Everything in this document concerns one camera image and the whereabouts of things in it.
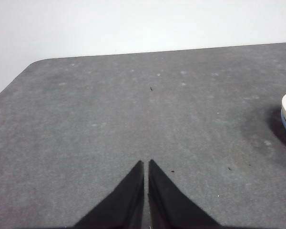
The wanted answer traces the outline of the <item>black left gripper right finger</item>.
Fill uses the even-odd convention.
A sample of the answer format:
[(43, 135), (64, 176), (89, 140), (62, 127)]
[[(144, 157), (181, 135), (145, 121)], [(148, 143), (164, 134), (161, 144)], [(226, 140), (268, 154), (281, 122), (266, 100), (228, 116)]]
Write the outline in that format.
[(148, 182), (154, 227), (219, 227), (218, 222), (179, 190), (154, 160), (149, 161)]

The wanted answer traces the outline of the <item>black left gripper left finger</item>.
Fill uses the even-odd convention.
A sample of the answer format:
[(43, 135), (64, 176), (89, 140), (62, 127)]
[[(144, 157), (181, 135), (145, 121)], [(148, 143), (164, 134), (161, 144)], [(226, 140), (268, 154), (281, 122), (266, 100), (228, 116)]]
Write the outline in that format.
[(144, 167), (138, 161), (118, 186), (80, 219), (76, 227), (140, 227), (144, 204)]

